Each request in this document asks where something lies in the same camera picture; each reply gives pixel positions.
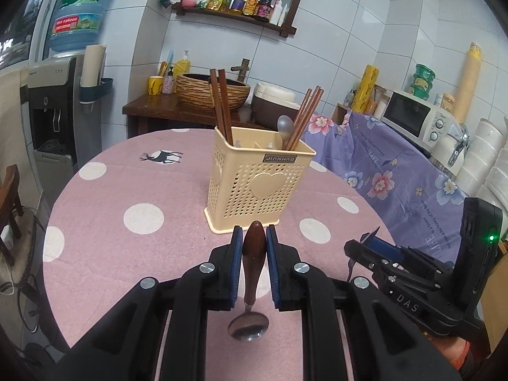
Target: pink tablecloth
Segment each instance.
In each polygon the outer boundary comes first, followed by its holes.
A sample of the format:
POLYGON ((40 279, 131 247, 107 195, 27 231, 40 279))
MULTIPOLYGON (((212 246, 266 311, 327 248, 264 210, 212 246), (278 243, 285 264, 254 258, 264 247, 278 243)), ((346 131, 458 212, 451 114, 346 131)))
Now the pink tablecloth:
MULTIPOLYGON (((203 213, 212 147, 211 130, 149 133, 101 153, 69 182, 51 214, 43 260, 49 302, 70 346, 143 277, 177 278, 229 242, 203 213)), ((346 279, 344 243, 379 225, 378 235, 392 242, 354 189, 312 163, 276 229, 304 262, 346 279)), ((355 269, 353 276, 371 276, 355 269)), ((227 335, 243 312, 243 291, 241 281, 235 310, 209 313, 207 381, 300 381, 300 313, 274 309, 266 265, 254 309, 270 319, 268 332, 255 342, 227 335)))

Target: yellow soap bottle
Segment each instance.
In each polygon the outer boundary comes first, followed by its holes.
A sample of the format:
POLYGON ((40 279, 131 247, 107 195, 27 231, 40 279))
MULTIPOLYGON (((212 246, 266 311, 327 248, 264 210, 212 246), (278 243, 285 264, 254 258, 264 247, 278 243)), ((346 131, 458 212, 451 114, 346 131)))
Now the yellow soap bottle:
POLYGON ((188 73, 191 69, 191 61, 189 60, 189 51, 185 51, 184 58, 178 60, 173 67, 173 78, 175 79, 178 75, 182 73, 188 73))

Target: heart design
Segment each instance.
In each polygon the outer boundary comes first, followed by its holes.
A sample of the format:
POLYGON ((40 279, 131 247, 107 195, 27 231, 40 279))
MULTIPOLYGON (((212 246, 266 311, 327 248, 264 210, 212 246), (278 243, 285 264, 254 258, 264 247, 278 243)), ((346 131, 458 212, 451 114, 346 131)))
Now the heart design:
POLYGON ((258 199, 264 199, 284 186, 286 176, 284 173, 260 173, 251 181, 252 194, 258 199))
POLYGON ((219 184, 220 178, 222 178, 222 168, 217 163, 217 160, 213 160, 213 167, 212 167, 212 183, 214 185, 219 184))

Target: faucet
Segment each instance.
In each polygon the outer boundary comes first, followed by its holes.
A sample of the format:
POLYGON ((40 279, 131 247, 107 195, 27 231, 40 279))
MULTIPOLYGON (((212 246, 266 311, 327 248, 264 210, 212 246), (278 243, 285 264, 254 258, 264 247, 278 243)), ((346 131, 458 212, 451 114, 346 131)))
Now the faucet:
POLYGON ((449 135, 458 142, 453 152, 451 153, 450 160, 448 160, 448 165, 450 167, 452 167, 455 164, 462 150, 469 146, 469 131, 467 130, 465 124, 461 123, 459 126, 462 130, 462 138, 457 139, 456 137, 449 135))
POLYGON ((243 83, 245 81, 245 76, 247 75, 247 72, 251 69, 249 67, 249 59, 243 59, 241 66, 235 66, 231 67, 231 71, 239 71, 238 73, 238 81, 243 83))

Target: bolt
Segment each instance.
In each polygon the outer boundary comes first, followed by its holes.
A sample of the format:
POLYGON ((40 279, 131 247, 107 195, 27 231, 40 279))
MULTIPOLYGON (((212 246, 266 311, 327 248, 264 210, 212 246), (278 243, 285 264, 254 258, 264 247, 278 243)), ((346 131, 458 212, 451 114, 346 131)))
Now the bolt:
POLYGON ((144 290, 149 290, 150 288, 153 288, 156 284, 156 280, 153 279, 153 278, 143 278, 141 280, 141 282, 139 283, 139 285, 144 289, 144 290))
POLYGON ((205 262, 204 264, 200 264, 199 270, 204 274, 209 274, 215 270, 215 265, 210 262, 205 262))
POLYGON ((309 269, 311 269, 311 267, 309 267, 308 264, 306 264, 304 262, 298 262, 297 264, 295 264, 295 266, 293 268, 296 272, 298 272, 300 274, 307 273, 307 272, 309 272, 309 269))
POLYGON ((364 290, 366 287, 369 286, 369 280, 367 278, 364 278, 363 276, 357 276, 353 281, 353 283, 357 288, 360 288, 361 290, 364 290))

